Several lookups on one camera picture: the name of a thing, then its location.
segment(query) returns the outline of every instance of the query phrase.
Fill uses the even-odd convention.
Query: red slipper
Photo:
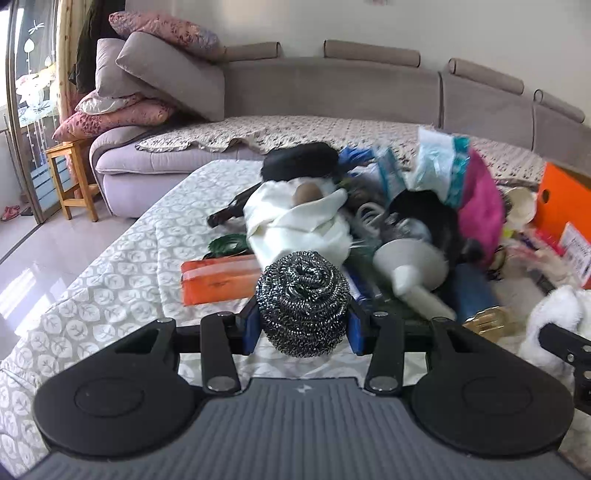
[[[21,208],[18,205],[12,205],[10,207],[6,207],[4,209],[4,215],[0,218],[1,221],[6,222],[8,220],[12,220],[13,218],[17,217],[21,213]]]

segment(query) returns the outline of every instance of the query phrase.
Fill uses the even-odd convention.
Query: dark bottle
[[[207,217],[207,224],[214,228],[222,223],[227,222],[230,218],[239,218],[244,216],[244,206],[246,202],[251,197],[255,190],[260,187],[261,184],[257,183],[253,185],[248,190],[244,190],[244,192],[240,192],[238,195],[234,197],[234,199],[228,204],[228,206],[219,212],[212,213],[210,216]]]

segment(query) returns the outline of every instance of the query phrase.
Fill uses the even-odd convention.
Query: white pillow
[[[96,90],[93,90],[76,105],[76,112],[86,113],[87,115],[116,112],[138,103],[143,98],[144,95],[141,93],[134,93],[123,98],[101,97]]]

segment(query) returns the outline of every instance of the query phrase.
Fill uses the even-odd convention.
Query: orange box
[[[183,262],[181,273],[183,304],[189,306],[252,297],[261,267],[254,255],[242,255]]]
[[[546,164],[534,225],[560,240],[567,222],[591,242],[591,177]]]

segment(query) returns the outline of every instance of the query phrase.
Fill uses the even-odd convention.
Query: wooden stool
[[[96,222],[99,217],[96,214],[95,204],[92,201],[93,195],[99,193],[99,186],[96,183],[89,184],[86,180],[86,172],[82,163],[82,153],[80,148],[88,140],[78,140],[75,142],[64,142],[61,145],[57,145],[49,150],[46,150],[47,161],[49,162],[49,170],[51,172],[51,178],[56,186],[57,197],[60,199],[61,211],[68,220],[72,220],[72,214],[70,213],[70,207],[86,207],[89,210],[90,218],[93,222]],[[74,165],[74,171],[78,177],[78,183],[64,191],[64,187],[61,184],[61,179],[56,166],[56,157],[62,155],[69,155],[72,158],[72,164]],[[74,192],[79,189],[82,198],[74,198]]]

